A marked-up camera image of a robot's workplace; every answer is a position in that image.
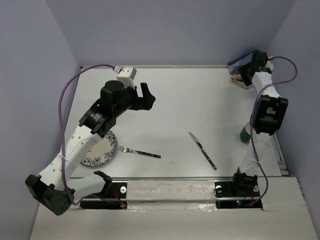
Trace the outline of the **blue beige checked placemat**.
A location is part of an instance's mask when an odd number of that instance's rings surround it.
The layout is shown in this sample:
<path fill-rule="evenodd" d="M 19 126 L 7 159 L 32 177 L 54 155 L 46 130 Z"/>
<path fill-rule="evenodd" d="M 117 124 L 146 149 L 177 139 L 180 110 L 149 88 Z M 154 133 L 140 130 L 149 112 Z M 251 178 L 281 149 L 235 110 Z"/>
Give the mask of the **blue beige checked placemat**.
<path fill-rule="evenodd" d="M 253 57 L 257 50 L 245 53 L 236 60 L 228 62 L 228 71 L 233 75 L 237 75 L 235 82 L 244 89 L 253 88 L 253 76 L 256 72 L 256 66 L 253 63 Z"/>

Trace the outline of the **silver fork dark handle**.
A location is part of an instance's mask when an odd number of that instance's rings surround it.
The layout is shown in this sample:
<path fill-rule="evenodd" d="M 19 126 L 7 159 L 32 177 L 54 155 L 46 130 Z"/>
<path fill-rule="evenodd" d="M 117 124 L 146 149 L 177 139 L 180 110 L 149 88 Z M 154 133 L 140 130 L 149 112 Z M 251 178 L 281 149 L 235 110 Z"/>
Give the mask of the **silver fork dark handle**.
<path fill-rule="evenodd" d="M 123 153 L 129 153 L 129 154 L 138 154 L 138 155 L 143 155 L 143 156 L 147 156 L 147 157 L 152 157 L 152 158 L 157 158 L 160 159 L 161 156 L 154 154 L 154 153 L 149 153 L 149 152 L 144 152 L 144 151 L 140 151 L 140 150 L 134 150 L 128 147 L 124 147 L 124 146 L 119 146 L 118 149 L 123 152 Z"/>

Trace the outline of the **steak knife dark handle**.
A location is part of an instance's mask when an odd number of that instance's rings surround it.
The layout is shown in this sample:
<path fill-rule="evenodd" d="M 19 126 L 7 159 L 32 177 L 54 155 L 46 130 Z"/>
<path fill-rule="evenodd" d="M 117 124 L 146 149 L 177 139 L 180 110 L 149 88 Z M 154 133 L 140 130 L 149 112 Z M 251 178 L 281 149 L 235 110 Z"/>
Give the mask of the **steak knife dark handle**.
<path fill-rule="evenodd" d="M 208 156 L 208 154 L 206 153 L 206 151 L 204 150 L 203 146 L 201 145 L 200 141 L 196 138 L 196 136 L 191 133 L 188 132 L 189 135 L 191 136 L 191 138 L 193 139 L 193 141 L 196 143 L 196 145 L 199 147 L 200 151 L 202 152 L 202 154 L 204 155 L 204 157 L 206 158 L 206 160 L 208 161 L 208 163 L 210 164 L 210 166 L 214 169 L 217 170 L 216 165 L 212 162 L 211 158 Z"/>

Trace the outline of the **blue floral plate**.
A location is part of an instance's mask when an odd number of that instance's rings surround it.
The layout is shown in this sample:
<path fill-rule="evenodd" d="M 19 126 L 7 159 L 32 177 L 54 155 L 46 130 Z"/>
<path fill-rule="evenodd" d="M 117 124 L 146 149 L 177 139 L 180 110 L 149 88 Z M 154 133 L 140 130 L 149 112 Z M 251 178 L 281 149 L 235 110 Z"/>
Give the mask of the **blue floral plate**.
<path fill-rule="evenodd" d="M 115 134 L 109 130 L 107 134 L 94 145 L 80 162 L 85 167 L 100 167 L 110 161 L 116 153 L 118 141 Z"/>

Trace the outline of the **dark green mug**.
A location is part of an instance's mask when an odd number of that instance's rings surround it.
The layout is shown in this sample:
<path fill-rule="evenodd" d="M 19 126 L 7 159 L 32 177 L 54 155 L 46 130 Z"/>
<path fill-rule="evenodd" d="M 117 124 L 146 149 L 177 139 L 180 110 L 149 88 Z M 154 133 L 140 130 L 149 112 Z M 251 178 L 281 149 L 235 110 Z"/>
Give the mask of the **dark green mug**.
<path fill-rule="evenodd" d="M 244 144 L 248 144 L 251 140 L 251 126 L 250 123 L 247 122 L 240 132 L 240 140 Z"/>

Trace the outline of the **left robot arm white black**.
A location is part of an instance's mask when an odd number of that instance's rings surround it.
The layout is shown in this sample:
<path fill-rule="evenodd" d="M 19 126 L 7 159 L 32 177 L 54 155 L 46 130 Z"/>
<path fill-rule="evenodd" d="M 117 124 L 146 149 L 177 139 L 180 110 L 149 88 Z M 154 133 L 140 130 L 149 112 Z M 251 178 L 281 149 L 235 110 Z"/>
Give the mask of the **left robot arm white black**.
<path fill-rule="evenodd" d="M 127 110 L 148 111 L 153 107 L 156 98 L 147 83 L 142 82 L 140 87 L 141 97 L 135 86 L 125 86 L 119 80 L 105 83 L 99 99 L 79 120 L 69 141 L 61 144 L 53 161 L 37 175 L 26 178 L 25 185 L 35 200 L 60 216 L 89 195 L 104 198 L 110 194 L 112 178 L 100 170 L 88 177 L 69 179 L 86 154 L 116 125 L 120 115 Z"/>

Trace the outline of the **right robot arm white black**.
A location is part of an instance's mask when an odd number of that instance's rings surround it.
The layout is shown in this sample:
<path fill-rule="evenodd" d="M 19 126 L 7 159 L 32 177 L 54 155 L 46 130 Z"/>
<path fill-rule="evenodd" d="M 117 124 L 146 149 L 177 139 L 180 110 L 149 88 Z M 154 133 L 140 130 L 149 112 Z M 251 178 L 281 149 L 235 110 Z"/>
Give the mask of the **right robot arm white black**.
<path fill-rule="evenodd" d="M 254 50 L 229 66 L 247 87 L 252 85 L 257 92 L 249 123 L 240 133 L 241 138 L 248 138 L 248 148 L 230 183 L 235 196 L 250 194 L 258 185 L 260 160 L 266 142 L 280 129 L 289 104 L 288 99 L 277 92 L 268 62 L 266 52 Z"/>

